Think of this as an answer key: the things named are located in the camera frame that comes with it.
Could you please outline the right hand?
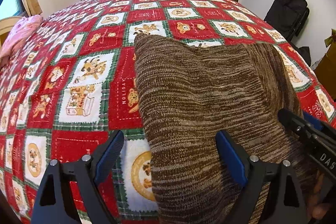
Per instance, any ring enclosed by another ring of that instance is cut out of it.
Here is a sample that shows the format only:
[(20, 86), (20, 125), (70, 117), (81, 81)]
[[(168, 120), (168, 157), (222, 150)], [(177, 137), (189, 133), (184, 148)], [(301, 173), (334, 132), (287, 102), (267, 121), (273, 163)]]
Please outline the right hand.
[(335, 183), (320, 170), (306, 202), (308, 223), (335, 223)]

